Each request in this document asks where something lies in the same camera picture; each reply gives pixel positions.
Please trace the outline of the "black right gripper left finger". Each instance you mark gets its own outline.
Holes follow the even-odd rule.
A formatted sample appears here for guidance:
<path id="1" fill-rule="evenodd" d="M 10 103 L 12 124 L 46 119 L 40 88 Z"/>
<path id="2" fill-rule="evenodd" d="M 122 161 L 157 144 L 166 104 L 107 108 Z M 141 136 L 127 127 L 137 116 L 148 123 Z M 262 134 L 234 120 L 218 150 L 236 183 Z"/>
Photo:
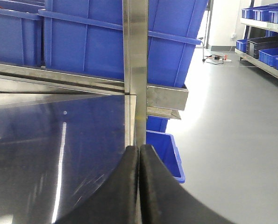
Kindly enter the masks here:
<path id="1" fill-rule="evenodd" d="M 128 146 L 108 179 L 57 224 L 134 224 L 138 187 L 138 148 Z"/>

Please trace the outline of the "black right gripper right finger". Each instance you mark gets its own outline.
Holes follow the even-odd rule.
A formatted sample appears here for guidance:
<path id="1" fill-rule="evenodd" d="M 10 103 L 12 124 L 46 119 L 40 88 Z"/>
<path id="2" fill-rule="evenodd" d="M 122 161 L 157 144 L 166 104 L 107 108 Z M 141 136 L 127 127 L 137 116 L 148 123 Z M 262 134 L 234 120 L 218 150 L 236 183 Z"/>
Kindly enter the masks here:
<path id="1" fill-rule="evenodd" d="M 149 144 L 140 147 L 139 189 L 144 224 L 231 223 L 188 193 Z"/>

